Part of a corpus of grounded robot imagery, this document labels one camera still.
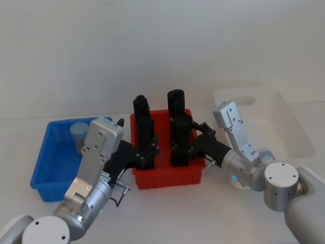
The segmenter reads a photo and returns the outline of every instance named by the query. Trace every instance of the robotic arm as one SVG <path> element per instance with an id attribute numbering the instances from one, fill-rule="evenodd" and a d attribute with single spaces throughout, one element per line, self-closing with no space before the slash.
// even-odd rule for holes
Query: robotic arm
<path id="1" fill-rule="evenodd" d="M 214 111 L 219 127 L 228 134 L 233 149 L 217 164 L 243 186 L 264 191 L 265 204 L 284 212 L 285 222 L 301 244 L 325 243 L 325 185 L 308 168 L 276 162 L 267 149 L 255 150 L 249 143 L 235 102 L 225 102 Z"/>
<path id="2" fill-rule="evenodd" d="M 0 232 L 0 244 L 69 244 L 85 235 L 108 200 L 114 200 L 119 206 L 132 188 L 120 181 L 124 171 L 130 167 L 141 169 L 159 149 L 158 139 L 154 137 L 150 146 L 140 153 L 121 140 L 122 126 L 121 120 L 116 124 L 103 117 L 93 120 L 82 148 L 78 174 L 53 216 L 13 219 Z M 111 198 L 116 185 L 124 189 L 118 202 Z"/>

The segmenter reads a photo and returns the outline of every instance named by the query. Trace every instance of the black cylindrical object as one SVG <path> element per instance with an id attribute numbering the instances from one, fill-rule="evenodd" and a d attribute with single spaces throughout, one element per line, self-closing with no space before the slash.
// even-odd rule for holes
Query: black cylindrical object
<path id="1" fill-rule="evenodd" d="M 191 131 L 191 116 L 184 113 L 174 117 L 171 121 L 172 166 L 188 166 Z"/>
<path id="2" fill-rule="evenodd" d="M 189 148 L 192 130 L 192 118 L 187 114 L 174 117 L 171 122 L 171 139 L 177 147 Z"/>
<path id="3" fill-rule="evenodd" d="M 134 109 L 134 115 L 136 117 L 136 121 L 138 121 L 138 119 L 141 117 L 150 118 L 149 103 L 144 95 L 138 95 L 133 100 L 133 109 Z"/>
<path id="4" fill-rule="evenodd" d="M 138 95 L 133 100 L 134 115 L 137 123 L 138 149 L 145 150 L 154 137 L 154 121 L 150 118 L 150 107 L 144 95 Z M 154 160 L 146 162 L 141 169 L 153 169 Z"/>
<path id="5" fill-rule="evenodd" d="M 171 118 L 182 115 L 185 112 L 185 93 L 183 90 L 171 90 L 167 94 L 168 112 Z"/>
<path id="6" fill-rule="evenodd" d="M 138 149 L 143 151 L 148 147 L 154 137 L 154 121 L 149 117 L 141 117 L 137 122 Z"/>

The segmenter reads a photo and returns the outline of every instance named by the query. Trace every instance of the white wall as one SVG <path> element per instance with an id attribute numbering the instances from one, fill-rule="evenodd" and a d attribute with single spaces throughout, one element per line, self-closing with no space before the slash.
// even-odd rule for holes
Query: white wall
<path id="1" fill-rule="evenodd" d="M 190 108 L 219 87 L 325 89 L 324 11 L 318 0 L 1 0 L 0 118 L 129 112 L 138 94 L 166 108 L 174 88 Z"/>

